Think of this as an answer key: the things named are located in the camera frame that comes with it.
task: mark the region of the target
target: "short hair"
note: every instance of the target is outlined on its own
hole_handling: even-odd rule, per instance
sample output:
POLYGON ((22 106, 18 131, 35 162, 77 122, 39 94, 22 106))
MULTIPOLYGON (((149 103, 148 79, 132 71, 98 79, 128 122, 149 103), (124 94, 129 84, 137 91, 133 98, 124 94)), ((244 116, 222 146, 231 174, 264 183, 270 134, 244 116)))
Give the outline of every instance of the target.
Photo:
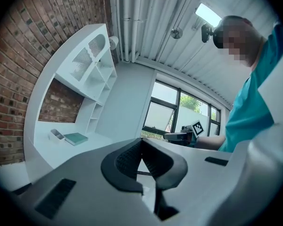
POLYGON ((213 41, 217 48, 223 48, 223 26, 228 22, 229 19, 244 20, 245 18, 235 15, 229 15, 220 20, 213 34, 213 41))

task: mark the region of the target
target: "teal shirt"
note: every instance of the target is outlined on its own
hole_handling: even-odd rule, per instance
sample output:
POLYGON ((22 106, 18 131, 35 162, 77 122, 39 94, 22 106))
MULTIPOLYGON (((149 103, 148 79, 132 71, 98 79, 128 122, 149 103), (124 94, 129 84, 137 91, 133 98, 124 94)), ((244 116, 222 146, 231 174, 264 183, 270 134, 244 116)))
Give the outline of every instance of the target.
POLYGON ((260 131, 273 125, 273 118, 258 88, 275 68, 282 55, 283 26, 278 24, 263 45, 257 67, 235 98, 225 127, 225 142, 219 151, 233 152, 239 142, 251 140, 260 131))

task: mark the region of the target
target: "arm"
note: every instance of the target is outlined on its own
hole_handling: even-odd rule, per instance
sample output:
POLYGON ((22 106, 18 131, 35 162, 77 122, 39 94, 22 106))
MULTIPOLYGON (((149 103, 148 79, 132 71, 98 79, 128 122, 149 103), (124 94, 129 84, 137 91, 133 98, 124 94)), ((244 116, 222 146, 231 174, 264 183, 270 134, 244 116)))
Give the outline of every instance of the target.
POLYGON ((225 136, 198 137, 195 148, 217 151, 225 141, 225 136))

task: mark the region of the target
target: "glass pane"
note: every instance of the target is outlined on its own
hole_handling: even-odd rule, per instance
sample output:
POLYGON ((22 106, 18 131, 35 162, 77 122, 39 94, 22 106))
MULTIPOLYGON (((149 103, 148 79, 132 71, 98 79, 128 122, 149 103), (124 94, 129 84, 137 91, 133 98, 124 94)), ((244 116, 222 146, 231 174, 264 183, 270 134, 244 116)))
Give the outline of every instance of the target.
POLYGON ((218 116, 218 110, 212 107, 212 109, 211 109, 211 119, 219 122, 218 117, 219 117, 218 116))
POLYGON ((208 131, 208 105, 182 93, 175 132, 180 132, 182 126, 191 125, 198 120, 204 128, 201 135, 206 136, 208 131))
POLYGON ((155 82, 152 97, 176 104, 177 90, 155 82))
POLYGON ((173 113, 173 109, 151 102, 145 126, 166 131, 173 113))
POLYGON ((218 129, 218 125, 211 123, 211 128, 209 130, 209 136, 213 137, 217 135, 217 130, 218 129))
POLYGON ((154 134, 154 133, 147 132, 144 130, 141 131, 141 138, 153 138, 153 139, 164 141, 164 137, 162 135, 154 134))

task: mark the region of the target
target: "man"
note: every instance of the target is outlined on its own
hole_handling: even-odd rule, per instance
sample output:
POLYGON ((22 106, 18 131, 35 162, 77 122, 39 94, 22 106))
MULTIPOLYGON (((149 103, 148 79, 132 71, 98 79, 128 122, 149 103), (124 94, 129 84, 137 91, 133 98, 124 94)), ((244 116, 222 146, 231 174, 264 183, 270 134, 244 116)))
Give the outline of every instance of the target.
POLYGON ((226 16, 215 29, 213 40, 217 48, 227 49, 235 60, 241 60, 250 69, 250 77, 235 98, 225 136, 198 137, 194 147, 233 152, 239 142, 253 139, 274 123, 258 88, 283 54, 283 26, 275 23, 266 40, 246 18, 226 16))

